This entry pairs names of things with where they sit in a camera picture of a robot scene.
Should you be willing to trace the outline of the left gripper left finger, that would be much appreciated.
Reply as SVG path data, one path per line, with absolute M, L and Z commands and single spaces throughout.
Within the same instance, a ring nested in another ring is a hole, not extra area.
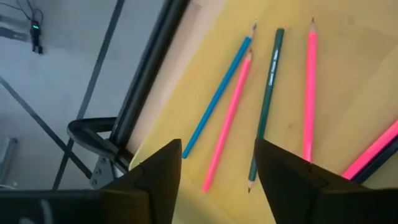
M 102 188 L 104 222 L 172 223 L 182 168 L 182 141 L 156 153 Z

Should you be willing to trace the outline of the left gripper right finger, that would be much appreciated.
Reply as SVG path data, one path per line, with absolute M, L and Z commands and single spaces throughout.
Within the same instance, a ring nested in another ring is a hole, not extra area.
M 277 223 L 397 223 L 397 189 L 369 189 L 265 139 L 254 154 Z

